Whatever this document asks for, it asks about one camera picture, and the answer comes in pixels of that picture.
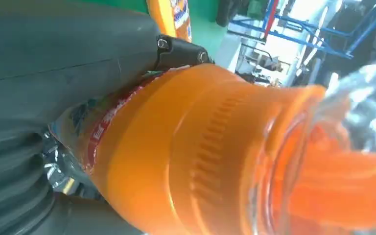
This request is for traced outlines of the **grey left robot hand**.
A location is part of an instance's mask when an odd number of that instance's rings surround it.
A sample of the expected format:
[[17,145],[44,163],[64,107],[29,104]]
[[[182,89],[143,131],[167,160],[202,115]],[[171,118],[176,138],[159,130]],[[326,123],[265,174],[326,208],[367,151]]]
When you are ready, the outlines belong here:
[[101,201],[55,193],[43,129],[147,71],[210,62],[144,13],[74,0],[0,0],[0,235],[138,235]]

